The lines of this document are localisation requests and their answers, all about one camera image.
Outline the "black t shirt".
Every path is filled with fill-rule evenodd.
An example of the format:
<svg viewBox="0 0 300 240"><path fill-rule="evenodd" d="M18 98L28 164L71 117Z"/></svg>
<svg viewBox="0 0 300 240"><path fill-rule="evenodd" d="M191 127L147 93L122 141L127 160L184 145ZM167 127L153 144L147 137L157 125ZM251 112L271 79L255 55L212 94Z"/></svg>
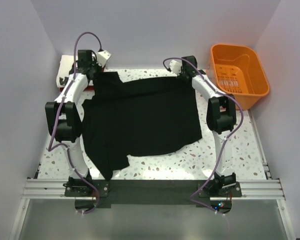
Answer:
<svg viewBox="0 0 300 240"><path fill-rule="evenodd" d="M195 90L177 77L123 82L103 72L93 85L82 104L82 139L106 180L130 165L128 156L170 154L202 138Z"/></svg>

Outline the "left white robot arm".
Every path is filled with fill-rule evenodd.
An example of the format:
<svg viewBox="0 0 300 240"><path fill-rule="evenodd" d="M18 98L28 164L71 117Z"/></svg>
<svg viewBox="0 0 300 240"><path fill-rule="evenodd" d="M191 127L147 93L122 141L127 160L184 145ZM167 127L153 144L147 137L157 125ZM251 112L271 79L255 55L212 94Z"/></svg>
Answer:
<svg viewBox="0 0 300 240"><path fill-rule="evenodd" d="M69 178L64 184L67 197L99 196L83 157L80 143L82 121L77 104L89 82L102 70L93 50L79 50L60 95L54 101L45 104L47 126L51 136L48 151L62 147L69 166Z"/></svg>

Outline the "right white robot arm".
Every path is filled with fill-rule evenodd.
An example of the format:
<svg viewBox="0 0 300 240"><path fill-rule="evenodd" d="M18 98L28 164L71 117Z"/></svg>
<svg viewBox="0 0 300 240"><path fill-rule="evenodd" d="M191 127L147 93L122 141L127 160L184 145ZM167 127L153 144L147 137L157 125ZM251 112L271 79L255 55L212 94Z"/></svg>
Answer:
<svg viewBox="0 0 300 240"><path fill-rule="evenodd" d="M207 101L206 123L215 143L216 164L204 187L200 189L210 196L223 197L237 182L230 142L237 123L234 96L218 89L202 70L198 70L194 56L182 57L181 61L179 76L190 82Z"/></svg>

